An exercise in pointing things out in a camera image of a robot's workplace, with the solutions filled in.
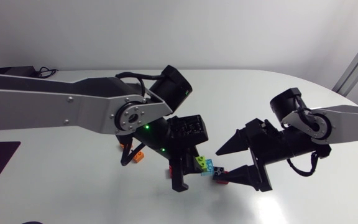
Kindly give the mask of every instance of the blue lego brick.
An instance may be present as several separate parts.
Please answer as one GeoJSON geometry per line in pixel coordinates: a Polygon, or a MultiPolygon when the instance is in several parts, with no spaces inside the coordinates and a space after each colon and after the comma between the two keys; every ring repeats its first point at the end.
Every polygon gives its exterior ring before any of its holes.
{"type": "Polygon", "coordinates": [[[214,175],[214,166],[212,164],[212,159],[207,159],[206,161],[206,171],[202,172],[201,175],[214,175]]]}

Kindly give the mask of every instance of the white table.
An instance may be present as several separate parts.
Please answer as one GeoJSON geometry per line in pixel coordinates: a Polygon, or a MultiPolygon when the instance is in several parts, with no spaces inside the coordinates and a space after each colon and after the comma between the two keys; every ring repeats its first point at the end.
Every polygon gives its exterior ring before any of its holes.
{"type": "MultiPolygon", "coordinates": [[[[72,82],[119,72],[58,72],[51,79],[72,82]]],[[[251,164],[249,151],[219,157],[215,152],[254,118],[279,127],[269,101],[284,90],[298,87],[310,108],[354,105],[319,85],[279,73],[181,72],[193,93],[175,115],[203,117],[209,141],[198,150],[226,170],[251,164]]],[[[20,148],[0,175],[0,223],[358,223],[358,142],[332,145],[331,155],[319,161],[311,177],[299,176],[285,161],[267,166],[269,192],[218,185],[191,174],[185,176],[189,190],[178,193],[167,178],[168,161],[153,150],[145,148],[144,160],[122,167],[115,136],[78,127],[0,131],[0,141],[18,140],[20,148]]],[[[310,169],[309,155],[293,162],[310,169]]]]}

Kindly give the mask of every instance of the red lego brick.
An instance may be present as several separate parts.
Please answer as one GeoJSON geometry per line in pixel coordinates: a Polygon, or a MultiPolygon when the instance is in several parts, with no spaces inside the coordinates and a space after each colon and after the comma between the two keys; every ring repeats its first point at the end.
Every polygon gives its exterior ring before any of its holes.
{"type": "Polygon", "coordinates": [[[229,184],[228,181],[223,181],[223,180],[217,180],[216,183],[218,183],[218,184],[229,184]]]}

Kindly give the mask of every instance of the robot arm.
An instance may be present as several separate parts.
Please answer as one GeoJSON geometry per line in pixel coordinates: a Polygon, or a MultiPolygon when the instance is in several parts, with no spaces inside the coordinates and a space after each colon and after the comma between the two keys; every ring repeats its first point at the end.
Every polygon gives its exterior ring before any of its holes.
{"type": "Polygon", "coordinates": [[[270,106],[284,130],[278,131],[268,120],[255,119],[247,123],[216,154],[220,156],[249,149],[254,165],[239,167],[213,179],[268,191],[272,186],[265,170],[267,164],[287,160],[295,172],[310,176],[316,169],[318,158],[329,156],[329,144],[358,141],[358,106],[311,110],[306,107],[297,88],[279,94],[271,100],[270,106]],[[311,170],[298,170],[290,159],[309,152],[312,152],[311,170]]]}
{"type": "Polygon", "coordinates": [[[208,135],[200,115],[163,117],[191,92],[191,85],[171,66],[158,76],[124,72],[75,83],[0,75],[0,130],[79,126],[113,134],[124,145],[123,166],[148,146],[169,160],[172,188],[180,192],[188,188],[183,175],[203,171],[195,159],[196,145],[208,135]],[[140,85],[121,81],[128,77],[140,85]],[[142,79],[156,82],[148,90],[142,79]],[[129,153],[132,138],[142,144],[129,153]]]}

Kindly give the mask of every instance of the black cable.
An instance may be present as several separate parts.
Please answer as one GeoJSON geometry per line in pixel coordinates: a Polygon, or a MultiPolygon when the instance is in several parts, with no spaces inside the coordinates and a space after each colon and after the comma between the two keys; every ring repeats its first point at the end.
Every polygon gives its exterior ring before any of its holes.
{"type": "Polygon", "coordinates": [[[141,95],[144,97],[144,95],[146,94],[146,87],[145,87],[144,82],[141,78],[137,78],[137,79],[140,82],[140,87],[142,89],[141,95]]]}
{"type": "Polygon", "coordinates": [[[122,72],[116,75],[117,78],[141,78],[145,80],[160,80],[165,77],[165,75],[143,75],[132,72],[122,72]]]}
{"type": "Polygon", "coordinates": [[[124,138],[122,138],[121,140],[119,140],[121,144],[124,145],[124,148],[122,150],[122,156],[121,156],[121,164],[123,166],[126,166],[128,163],[126,164],[123,164],[122,162],[126,160],[126,157],[128,156],[129,154],[129,151],[132,147],[132,142],[133,142],[133,139],[131,137],[127,137],[125,136],[124,138]]]}
{"type": "Polygon", "coordinates": [[[57,71],[58,71],[57,69],[49,69],[49,68],[43,66],[38,71],[38,73],[39,73],[38,77],[39,78],[49,78],[52,75],[54,75],[57,71]],[[50,73],[49,73],[49,75],[43,76],[42,74],[45,73],[45,72],[50,72],[50,73]]]}
{"type": "Polygon", "coordinates": [[[309,128],[311,128],[313,131],[318,131],[319,130],[319,126],[318,124],[313,124],[311,123],[308,118],[305,115],[305,111],[308,110],[310,111],[309,108],[306,107],[306,105],[303,104],[302,99],[300,98],[300,96],[296,96],[296,102],[298,102],[298,109],[296,109],[296,111],[298,112],[299,118],[301,119],[302,122],[304,122],[307,126],[309,126],[309,128]]]}
{"type": "Polygon", "coordinates": [[[127,149],[126,153],[125,153],[125,148],[124,151],[122,152],[122,157],[121,157],[121,165],[126,166],[128,165],[128,163],[135,157],[135,155],[140,152],[140,150],[142,150],[145,147],[145,144],[141,143],[140,145],[138,145],[129,155],[129,148],[127,149]]]}
{"type": "Polygon", "coordinates": [[[309,172],[305,172],[302,170],[299,170],[298,168],[296,168],[293,163],[291,162],[291,159],[287,159],[288,164],[290,165],[290,167],[299,175],[303,176],[303,177],[310,177],[311,175],[314,174],[314,172],[316,171],[316,167],[317,167],[317,161],[318,161],[318,155],[317,152],[314,152],[311,154],[310,157],[310,161],[311,161],[311,169],[309,172]]]}

